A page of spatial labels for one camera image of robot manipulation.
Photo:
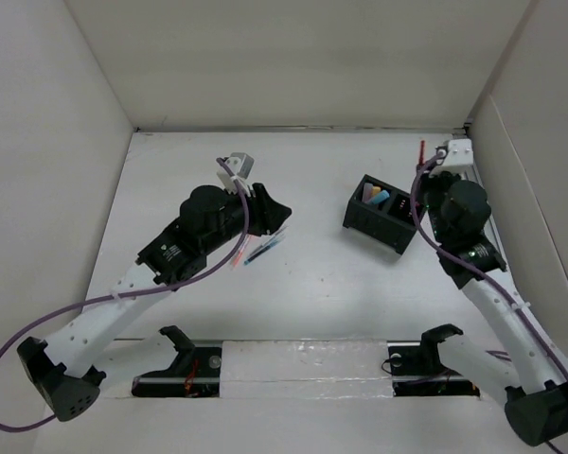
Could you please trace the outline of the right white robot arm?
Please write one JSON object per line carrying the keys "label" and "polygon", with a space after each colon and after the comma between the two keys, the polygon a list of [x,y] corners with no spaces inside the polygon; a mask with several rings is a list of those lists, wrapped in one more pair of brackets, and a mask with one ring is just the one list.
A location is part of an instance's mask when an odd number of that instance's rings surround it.
{"label": "right white robot arm", "polygon": [[432,373],[451,369],[492,397],[526,445],[550,444],[568,433],[568,357],[518,294],[505,260],[484,234],[491,214],[486,190],[439,167],[430,160],[417,168],[411,205],[426,208],[434,233],[425,241],[487,321],[506,358],[448,323],[422,334],[418,360]]}

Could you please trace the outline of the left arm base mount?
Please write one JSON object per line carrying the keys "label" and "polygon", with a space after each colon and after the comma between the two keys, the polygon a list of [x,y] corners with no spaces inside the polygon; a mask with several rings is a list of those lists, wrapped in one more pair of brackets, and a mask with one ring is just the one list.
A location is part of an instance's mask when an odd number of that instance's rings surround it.
{"label": "left arm base mount", "polygon": [[178,354],[163,371],[136,377],[132,396],[140,398],[212,398],[220,395],[222,344],[201,343]]}

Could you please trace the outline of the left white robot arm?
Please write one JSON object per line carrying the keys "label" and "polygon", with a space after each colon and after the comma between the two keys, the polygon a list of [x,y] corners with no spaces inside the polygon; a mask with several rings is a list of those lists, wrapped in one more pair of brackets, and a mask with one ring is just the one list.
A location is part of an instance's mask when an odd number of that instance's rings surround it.
{"label": "left white robot arm", "polygon": [[215,185],[195,188],[178,217],[139,254],[113,287],[110,298],[81,312],[68,325],[40,340],[25,339],[17,354],[29,380],[61,422],[86,411],[108,377],[97,365],[105,348],[132,322],[192,280],[208,256],[243,233],[277,231],[292,209],[275,201],[261,183],[236,195]]}

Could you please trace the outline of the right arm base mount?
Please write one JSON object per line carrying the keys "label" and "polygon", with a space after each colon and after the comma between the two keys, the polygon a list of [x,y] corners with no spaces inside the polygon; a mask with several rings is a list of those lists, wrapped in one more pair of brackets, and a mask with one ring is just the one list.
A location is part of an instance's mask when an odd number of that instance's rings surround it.
{"label": "right arm base mount", "polygon": [[382,371],[391,377],[395,397],[480,397],[481,392],[424,351],[417,341],[388,342]]}

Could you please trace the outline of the red gel pen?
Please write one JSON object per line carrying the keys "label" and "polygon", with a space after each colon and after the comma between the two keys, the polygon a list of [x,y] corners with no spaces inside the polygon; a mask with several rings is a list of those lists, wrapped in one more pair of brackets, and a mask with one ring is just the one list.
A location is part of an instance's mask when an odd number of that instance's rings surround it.
{"label": "red gel pen", "polygon": [[417,167],[421,167],[424,165],[425,151],[426,151],[426,141],[424,139],[421,139],[419,143],[419,155],[418,155]]}

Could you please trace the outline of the black two-compartment organizer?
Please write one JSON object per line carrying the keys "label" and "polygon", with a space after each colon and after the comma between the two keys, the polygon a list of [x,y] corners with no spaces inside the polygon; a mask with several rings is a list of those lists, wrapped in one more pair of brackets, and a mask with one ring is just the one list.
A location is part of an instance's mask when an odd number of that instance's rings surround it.
{"label": "black two-compartment organizer", "polygon": [[[379,186],[381,191],[388,191],[390,198],[379,205],[363,202],[363,188],[366,183]],[[372,176],[364,175],[347,203],[343,226],[370,236],[402,255],[417,232],[411,213],[410,194]]]}

